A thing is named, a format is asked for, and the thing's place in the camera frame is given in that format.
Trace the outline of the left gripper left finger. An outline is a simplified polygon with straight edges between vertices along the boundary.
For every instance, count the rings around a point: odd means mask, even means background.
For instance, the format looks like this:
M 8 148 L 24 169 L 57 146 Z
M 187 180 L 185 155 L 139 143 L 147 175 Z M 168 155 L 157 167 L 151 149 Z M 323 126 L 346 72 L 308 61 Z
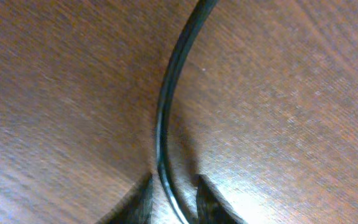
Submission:
M 148 173 L 96 224 L 150 224 L 152 200 L 153 177 Z

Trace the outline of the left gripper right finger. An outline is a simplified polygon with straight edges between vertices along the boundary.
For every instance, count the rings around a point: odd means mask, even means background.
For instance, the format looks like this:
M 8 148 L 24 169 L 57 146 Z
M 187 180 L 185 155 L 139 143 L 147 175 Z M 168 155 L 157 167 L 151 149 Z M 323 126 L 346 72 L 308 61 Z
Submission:
M 198 176 L 196 206 L 199 224 L 246 224 L 205 175 Z

